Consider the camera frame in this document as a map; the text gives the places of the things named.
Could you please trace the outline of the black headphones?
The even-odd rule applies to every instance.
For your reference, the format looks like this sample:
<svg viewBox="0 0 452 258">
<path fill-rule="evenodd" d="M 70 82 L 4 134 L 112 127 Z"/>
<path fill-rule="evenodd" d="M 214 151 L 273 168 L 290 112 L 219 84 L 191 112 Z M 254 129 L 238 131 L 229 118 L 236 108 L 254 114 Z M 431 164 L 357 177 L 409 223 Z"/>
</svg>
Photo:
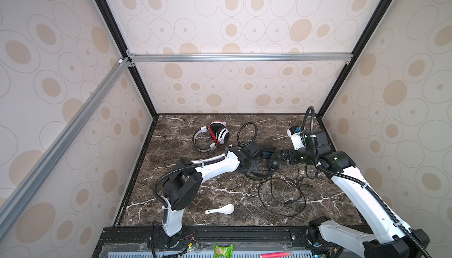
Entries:
<svg viewBox="0 0 452 258">
<path fill-rule="evenodd" d="M 283 164 L 283 154 L 281 151 L 277 150 L 272 144 L 263 144 L 261 146 L 260 155 L 255 159 L 258 167 L 262 167 L 262 161 L 265 164 L 265 173 L 260 173 L 256 171 L 246 171 L 243 175 L 246 178 L 254 181 L 261 181 L 272 177 L 275 171 Z"/>
</svg>

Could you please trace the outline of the white headphones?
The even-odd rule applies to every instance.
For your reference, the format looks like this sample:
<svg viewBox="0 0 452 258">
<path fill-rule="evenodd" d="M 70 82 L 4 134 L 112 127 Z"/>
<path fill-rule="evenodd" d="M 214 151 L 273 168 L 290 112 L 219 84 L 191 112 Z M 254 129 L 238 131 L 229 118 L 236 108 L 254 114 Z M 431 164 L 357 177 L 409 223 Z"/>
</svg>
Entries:
<svg viewBox="0 0 452 258">
<path fill-rule="evenodd" d="M 230 126 L 224 121 L 213 121 L 209 126 L 201 127 L 192 137 L 192 142 L 195 148 L 201 153 L 208 153 L 216 148 L 226 144 L 230 139 Z M 198 136 L 208 133 L 213 142 L 207 148 L 201 148 L 196 143 Z"/>
</svg>

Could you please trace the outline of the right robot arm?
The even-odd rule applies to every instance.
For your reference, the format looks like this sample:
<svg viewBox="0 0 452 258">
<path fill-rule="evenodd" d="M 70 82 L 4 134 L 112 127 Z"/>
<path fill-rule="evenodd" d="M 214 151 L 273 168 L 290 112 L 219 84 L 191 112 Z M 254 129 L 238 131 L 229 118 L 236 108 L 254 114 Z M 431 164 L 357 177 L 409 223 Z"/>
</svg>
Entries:
<svg viewBox="0 0 452 258">
<path fill-rule="evenodd" d="M 361 258 L 428 258 L 430 239 L 421 229 L 413 229 L 400 218 L 364 179 L 355 162 L 343 151 L 335 151 L 325 130 L 314 129 L 314 108 L 308 107 L 304 125 L 288 129 L 293 148 L 276 151 L 264 147 L 269 159 L 268 169 L 273 173 L 284 161 L 290 164 L 314 166 L 324 173 L 355 205 L 372 233 L 338 224 L 321 216 L 309 222 L 307 236 L 310 245 L 318 247 L 332 243 L 349 250 Z"/>
</svg>

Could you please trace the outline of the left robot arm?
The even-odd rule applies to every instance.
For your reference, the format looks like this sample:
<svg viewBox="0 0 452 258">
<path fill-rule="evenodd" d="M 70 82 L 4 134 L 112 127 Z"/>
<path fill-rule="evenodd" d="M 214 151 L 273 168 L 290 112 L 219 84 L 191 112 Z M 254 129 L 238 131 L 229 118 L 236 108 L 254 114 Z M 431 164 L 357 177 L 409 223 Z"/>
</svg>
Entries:
<svg viewBox="0 0 452 258">
<path fill-rule="evenodd" d="M 225 173 L 237 170 L 249 172 L 254 162 L 270 159 L 276 153 L 271 144 L 228 146 L 222 154 L 204 160 L 191 161 L 183 157 L 173 169 L 161 176 L 153 186 L 153 195 L 162 204 L 162 230 L 173 237 L 182 230 L 185 209 L 196 198 L 201 185 Z"/>
</svg>

